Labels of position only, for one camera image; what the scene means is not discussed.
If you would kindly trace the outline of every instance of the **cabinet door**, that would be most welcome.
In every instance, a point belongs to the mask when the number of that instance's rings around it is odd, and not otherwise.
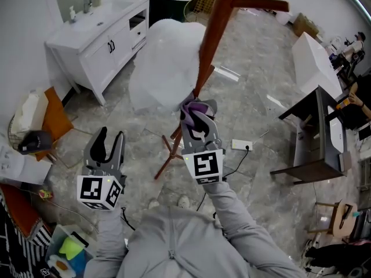
[[[132,56],[132,44],[130,40],[130,27],[127,22],[123,28],[109,36],[113,48],[113,56],[116,67],[121,69]]]
[[[116,65],[113,59],[108,36],[99,44],[92,46],[92,49],[85,56],[89,67],[89,80],[93,82],[96,89],[103,91],[110,83],[116,73]]]

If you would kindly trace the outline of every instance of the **striped cloth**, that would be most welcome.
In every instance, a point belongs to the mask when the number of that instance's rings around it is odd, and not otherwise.
[[[45,277],[45,254],[52,239],[47,227],[41,221],[35,224],[32,234],[23,236],[13,223],[1,192],[0,203],[0,276]]]

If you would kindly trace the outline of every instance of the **gray tiled floor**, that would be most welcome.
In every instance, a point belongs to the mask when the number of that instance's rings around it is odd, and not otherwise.
[[[214,98],[218,102],[216,123],[223,146],[227,149],[225,173],[234,170],[244,155],[243,151],[231,150],[231,139],[256,142],[254,150],[248,154],[238,172],[228,178],[228,182],[280,248],[299,260],[308,237],[305,230],[316,224],[314,187],[318,200],[323,202],[340,199],[357,201],[355,178],[358,178],[358,170],[354,164],[348,177],[314,185],[293,186],[293,178],[289,176],[270,176],[271,170],[289,164],[290,149],[293,147],[294,128],[291,122],[276,117],[285,111],[285,107],[298,102],[303,94],[295,84],[291,52],[296,36],[289,27],[278,24],[270,14],[258,13],[255,16],[248,11],[239,11],[230,21],[214,58],[216,66],[222,65],[240,74],[239,81],[231,81],[214,72],[200,98]],[[152,197],[163,204],[176,203],[177,198],[185,193],[196,208],[202,199],[203,189],[192,180],[180,160],[173,160],[161,178],[154,181],[154,175],[168,156],[161,134],[170,135],[177,126],[178,114],[155,110],[133,111],[128,92],[133,68],[133,61],[130,61],[112,81],[104,92],[107,103],[103,107],[88,90],[72,98],[66,111],[78,116],[73,124],[87,134],[72,131],[61,141],[58,152],[64,162],[73,165],[79,154],[76,147],[82,146],[86,136],[107,126],[108,143],[112,144],[115,134],[119,130],[124,131],[127,144],[123,172],[128,179],[120,202],[126,207],[129,221],[137,225]],[[350,132],[348,144],[356,158]],[[75,200],[75,176],[80,169],[81,163],[67,169],[57,162],[46,184],[54,191],[56,203],[74,209],[95,222],[94,213]],[[87,231],[92,230],[86,222],[69,212],[43,207],[42,214],[47,220],[63,224],[77,222]],[[207,214],[214,212],[207,197],[201,211]]]

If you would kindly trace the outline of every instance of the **power strip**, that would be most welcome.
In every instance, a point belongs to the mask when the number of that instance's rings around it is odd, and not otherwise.
[[[251,141],[232,139],[232,149],[245,151],[246,146],[249,146],[249,151],[253,150],[253,143]]]

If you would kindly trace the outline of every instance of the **dark wooden table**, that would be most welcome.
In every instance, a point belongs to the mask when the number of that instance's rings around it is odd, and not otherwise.
[[[299,121],[295,146],[295,159],[292,167],[271,171],[271,174],[287,173],[300,181],[294,184],[305,184],[341,177],[339,155],[330,136],[330,120],[336,117],[329,115],[328,106],[335,110],[337,102],[320,86],[297,104],[292,106],[279,118],[285,119],[294,115]],[[312,118],[305,127],[300,121]],[[343,125],[343,153],[347,151],[347,136]]]

